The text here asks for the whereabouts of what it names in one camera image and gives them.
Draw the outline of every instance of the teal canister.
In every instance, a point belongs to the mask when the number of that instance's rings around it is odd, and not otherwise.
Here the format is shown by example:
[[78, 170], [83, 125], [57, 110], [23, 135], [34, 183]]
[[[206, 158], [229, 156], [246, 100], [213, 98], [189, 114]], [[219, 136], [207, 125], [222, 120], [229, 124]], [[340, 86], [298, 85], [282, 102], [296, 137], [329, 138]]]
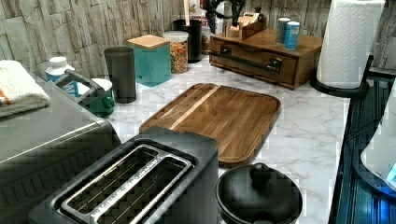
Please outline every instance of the teal canister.
[[169, 41], [156, 35], [143, 35], [128, 40], [134, 49], [135, 80], [154, 87], [171, 79]]
[[297, 49], [298, 34], [300, 32], [300, 23], [289, 21], [285, 33], [285, 49]]

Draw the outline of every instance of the white marble countertop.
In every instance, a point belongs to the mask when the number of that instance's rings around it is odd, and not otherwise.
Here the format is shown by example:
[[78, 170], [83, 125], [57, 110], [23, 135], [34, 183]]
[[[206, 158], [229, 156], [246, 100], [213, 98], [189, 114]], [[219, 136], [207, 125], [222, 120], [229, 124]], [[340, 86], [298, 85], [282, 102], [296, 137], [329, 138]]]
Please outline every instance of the white marble countertop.
[[[209, 64], [208, 56], [189, 64], [187, 73], [150, 88], [136, 83], [136, 101], [116, 104], [106, 119], [121, 142], [139, 133], [140, 125], [196, 83], [210, 82], [275, 96], [282, 106], [253, 162], [263, 162], [287, 175], [303, 194], [300, 224], [328, 223], [335, 177], [347, 121], [349, 99], [320, 93], [309, 83], [292, 91], [244, 77]], [[219, 168], [219, 176], [226, 171]]]

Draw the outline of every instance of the black crock pot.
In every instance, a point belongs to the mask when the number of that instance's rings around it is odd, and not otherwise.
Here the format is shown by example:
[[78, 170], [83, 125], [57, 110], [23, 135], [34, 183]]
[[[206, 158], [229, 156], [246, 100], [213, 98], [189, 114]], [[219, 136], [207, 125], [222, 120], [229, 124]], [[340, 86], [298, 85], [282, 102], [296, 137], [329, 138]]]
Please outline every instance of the black crock pot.
[[293, 181], [263, 163], [227, 171], [216, 185], [216, 197], [228, 224], [289, 224], [303, 208]]

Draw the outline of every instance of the white towel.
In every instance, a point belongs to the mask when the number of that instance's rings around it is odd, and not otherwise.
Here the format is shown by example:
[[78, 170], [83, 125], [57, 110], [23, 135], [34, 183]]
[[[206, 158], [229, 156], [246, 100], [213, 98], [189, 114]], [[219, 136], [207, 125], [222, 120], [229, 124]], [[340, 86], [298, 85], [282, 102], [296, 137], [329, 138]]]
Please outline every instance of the white towel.
[[50, 104], [50, 98], [23, 66], [0, 61], [0, 118]]

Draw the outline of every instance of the black container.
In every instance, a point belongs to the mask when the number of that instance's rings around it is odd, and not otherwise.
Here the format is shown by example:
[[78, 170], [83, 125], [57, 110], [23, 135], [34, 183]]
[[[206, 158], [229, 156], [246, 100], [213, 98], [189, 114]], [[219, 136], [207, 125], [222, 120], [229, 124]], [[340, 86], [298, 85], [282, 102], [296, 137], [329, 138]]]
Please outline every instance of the black container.
[[177, 20], [172, 22], [172, 30], [184, 31], [189, 33], [188, 39], [188, 51], [189, 58], [188, 63], [198, 63], [201, 61], [202, 53], [202, 35], [201, 35], [202, 23], [198, 20], [190, 20], [190, 25], [186, 25], [185, 20]]
[[115, 101], [121, 104], [135, 101], [134, 50], [129, 47], [105, 49], [105, 58]]

